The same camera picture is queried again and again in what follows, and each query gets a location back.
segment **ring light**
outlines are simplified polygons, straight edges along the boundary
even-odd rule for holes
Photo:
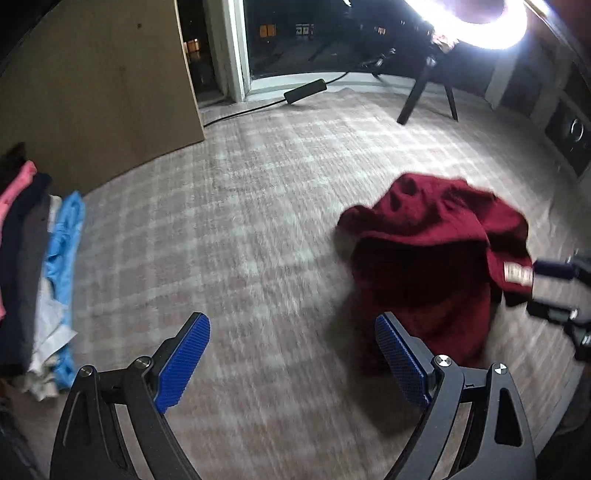
[[[522,0],[505,0],[500,17],[486,24],[464,22],[432,0],[405,0],[437,32],[476,47],[503,50],[525,35],[527,16]]]

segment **red cloth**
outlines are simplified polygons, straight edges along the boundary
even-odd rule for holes
[[[531,297],[524,216],[463,179],[407,173],[373,208],[344,211],[339,227],[359,235],[352,269],[367,325],[393,312],[433,354],[477,364],[491,302]]]

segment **power cord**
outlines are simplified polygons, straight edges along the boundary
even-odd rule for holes
[[[262,110],[262,109],[270,107],[270,106],[279,105],[280,103],[288,102],[291,104],[293,102],[296,102],[297,100],[301,100],[302,98],[305,98],[307,96],[314,95],[315,93],[322,92],[323,90],[326,90],[327,85],[330,85],[331,83],[334,83],[334,82],[340,80],[341,78],[344,78],[349,73],[350,72],[347,71],[344,74],[342,74],[342,75],[338,76],[337,78],[332,79],[331,81],[326,82],[326,83],[324,82],[323,79],[319,79],[319,80],[315,80],[310,83],[306,83],[305,85],[302,85],[301,87],[294,88],[293,90],[290,90],[289,92],[285,92],[285,94],[284,94],[285,98],[283,98],[281,100],[277,100],[276,102],[268,103],[266,105],[257,106],[257,107],[251,108],[249,110],[244,110],[243,112],[233,113],[231,115],[226,115],[226,116],[222,116],[220,118],[216,118],[215,120],[212,120],[211,122],[208,122],[205,125],[203,125],[203,128],[207,128],[210,125],[213,125],[218,122],[222,122],[224,120],[228,120],[231,118],[235,118],[237,116],[246,115],[247,113],[253,113],[253,112],[256,112],[257,110]]]
[[[283,102],[286,102],[286,101],[287,100],[285,100],[285,99],[281,99],[281,100],[277,100],[276,102],[273,102],[273,103],[268,103],[266,105],[261,105],[261,106],[258,106],[256,108],[251,108],[250,110],[244,110],[243,112],[238,112],[238,113],[233,113],[232,115],[222,116],[220,118],[216,118],[215,120],[212,120],[211,122],[206,123],[205,125],[203,125],[203,128],[207,128],[207,127],[209,127],[209,125],[216,124],[216,123],[221,122],[223,120],[228,120],[230,118],[234,118],[234,117],[237,117],[237,116],[246,115],[247,113],[256,112],[257,110],[262,110],[264,108],[267,108],[268,106],[279,105],[280,103],[283,103]]]

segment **white tag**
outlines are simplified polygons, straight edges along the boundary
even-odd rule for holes
[[[534,272],[531,267],[522,267],[518,263],[505,262],[505,281],[531,287],[534,283]]]

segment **patterned carpet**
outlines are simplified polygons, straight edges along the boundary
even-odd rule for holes
[[[194,310],[206,313],[212,339],[167,413],[204,480],[381,479],[396,460],[419,413],[391,377],[360,372],[349,246],[334,228],[346,207],[373,204],[401,173],[492,189],[528,218],[534,258],[590,245],[582,198],[519,122],[459,103],[455,123],[431,98],[401,127],[403,101],[342,90],[221,122],[205,142],[85,198],[75,359],[120,368],[151,354]],[[213,107],[204,121],[237,110]],[[560,282],[536,281],[535,293],[591,304]],[[573,375],[572,355],[556,328],[523,307],[499,308],[486,360],[509,366],[534,440]],[[62,404],[17,406],[44,469]],[[457,423],[434,478],[453,462]],[[138,473],[150,478],[133,440]]]

